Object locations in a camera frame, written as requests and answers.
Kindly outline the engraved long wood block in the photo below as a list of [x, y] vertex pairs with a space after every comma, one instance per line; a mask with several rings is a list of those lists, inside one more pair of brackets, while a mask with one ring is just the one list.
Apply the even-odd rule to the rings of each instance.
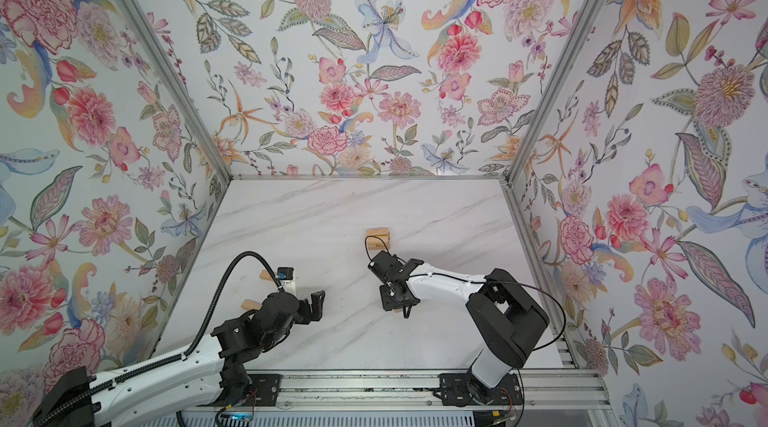
[[366, 246], [371, 250], [385, 250], [389, 248], [389, 243], [380, 239], [370, 238], [366, 240]]

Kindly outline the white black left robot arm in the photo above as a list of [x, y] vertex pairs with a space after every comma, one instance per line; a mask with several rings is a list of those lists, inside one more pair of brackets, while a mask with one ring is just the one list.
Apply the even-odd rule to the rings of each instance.
[[249, 394], [246, 363], [277, 347], [296, 325], [322, 318], [325, 293], [300, 300], [274, 292], [260, 309], [230, 319], [197, 345], [155, 360], [96, 375], [78, 367], [64, 374], [31, 417], [34, 426], [140, 426], [177, 411]]

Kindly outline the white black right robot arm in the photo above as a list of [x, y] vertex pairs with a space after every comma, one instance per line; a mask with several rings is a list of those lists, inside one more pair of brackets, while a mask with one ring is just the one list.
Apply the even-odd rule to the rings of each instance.
[[387, 251], [371, 257], [368, 269], [380, 281], [386, 312], [399, 311], [407, 319], [424, 301], [466, 310], [484, 347], [460, 391], [480, 404], [489, 404], [504, 378], [526, 364], [549, 329], [549, 316], [530, 294], [538, 288], [518, 282], [503, 269], [485, 276], [461, 274], [418, 259], [404, 261]]

